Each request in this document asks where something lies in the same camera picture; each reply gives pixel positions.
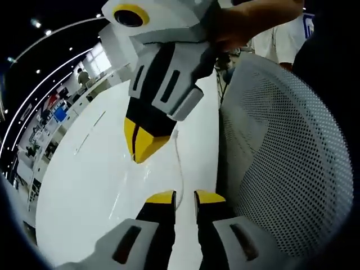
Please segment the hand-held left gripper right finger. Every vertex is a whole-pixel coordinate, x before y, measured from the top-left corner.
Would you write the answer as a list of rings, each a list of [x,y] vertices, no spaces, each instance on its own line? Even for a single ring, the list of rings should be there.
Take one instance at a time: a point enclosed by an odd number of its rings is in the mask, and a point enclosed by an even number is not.
[[[293,269],[275,238],[245,216],[236,216],[224,197],[194,191],[200,269]]]

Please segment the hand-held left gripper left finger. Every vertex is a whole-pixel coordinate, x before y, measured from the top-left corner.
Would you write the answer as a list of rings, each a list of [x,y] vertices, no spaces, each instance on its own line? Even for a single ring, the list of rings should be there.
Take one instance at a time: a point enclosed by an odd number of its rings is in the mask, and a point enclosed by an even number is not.
[[[125,219],[97,240],[94,252],[57,269],[167,269],[175,242],[176,192],[156,193],[135,219]]]

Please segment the person's right hand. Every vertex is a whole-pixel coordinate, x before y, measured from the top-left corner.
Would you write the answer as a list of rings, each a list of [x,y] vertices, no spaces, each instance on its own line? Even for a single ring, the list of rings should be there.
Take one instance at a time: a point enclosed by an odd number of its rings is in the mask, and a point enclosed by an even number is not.
[[[207,41],[219,51],[245,46],[255,36],[247,8],[250,2],[221,8],[213,14],[207,30]]]

